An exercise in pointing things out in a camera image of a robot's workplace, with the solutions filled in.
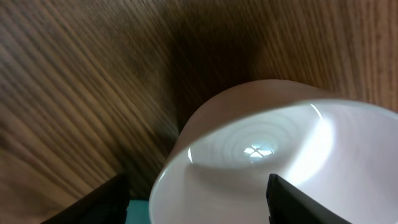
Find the pink bowl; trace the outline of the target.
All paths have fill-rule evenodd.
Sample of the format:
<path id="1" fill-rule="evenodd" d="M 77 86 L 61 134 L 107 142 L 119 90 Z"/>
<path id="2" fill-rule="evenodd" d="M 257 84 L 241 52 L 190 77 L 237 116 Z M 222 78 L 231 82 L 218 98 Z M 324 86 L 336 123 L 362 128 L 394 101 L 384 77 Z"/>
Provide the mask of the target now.
<path id="1" fill-rule="evenodd" d="M 149 199 L 152 223 L 269 223 L 271 183 L 332 223 L 397 222 L 397 113 L 288 80 L 212 97 L 190 117 Z"/>

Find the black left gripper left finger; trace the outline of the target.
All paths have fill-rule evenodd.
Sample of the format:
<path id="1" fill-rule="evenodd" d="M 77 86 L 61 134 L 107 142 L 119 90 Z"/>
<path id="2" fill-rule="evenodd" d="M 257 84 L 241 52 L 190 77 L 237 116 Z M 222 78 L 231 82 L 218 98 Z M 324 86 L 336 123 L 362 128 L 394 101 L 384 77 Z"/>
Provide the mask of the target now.
<path id="1" fill-rule="evenodd" d="M 129 179 L 118 174 L 42 224 L 124 224 Z"/>

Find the light blue bowl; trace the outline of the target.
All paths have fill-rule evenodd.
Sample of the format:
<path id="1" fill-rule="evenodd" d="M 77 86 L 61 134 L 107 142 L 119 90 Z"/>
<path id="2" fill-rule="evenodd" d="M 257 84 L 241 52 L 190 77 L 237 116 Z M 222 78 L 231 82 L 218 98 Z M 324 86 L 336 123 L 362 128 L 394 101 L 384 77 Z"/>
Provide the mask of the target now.
<path id="1" fill-rule="evenodd" d="M 149 202 L 146 200 L 131 200 L 127 207 L 125 224 L 150 224 Z"/>

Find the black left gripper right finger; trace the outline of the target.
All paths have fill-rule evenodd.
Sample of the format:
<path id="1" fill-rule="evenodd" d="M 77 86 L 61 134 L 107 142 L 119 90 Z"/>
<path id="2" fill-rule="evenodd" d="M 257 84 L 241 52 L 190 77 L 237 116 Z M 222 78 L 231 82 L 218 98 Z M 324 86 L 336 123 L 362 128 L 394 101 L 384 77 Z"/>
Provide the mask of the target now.
<path id="1" fill-rule="evenodd" d="M 266 199 L 270 224 L 349 224 L 277 174 L 269 175 Z"/>

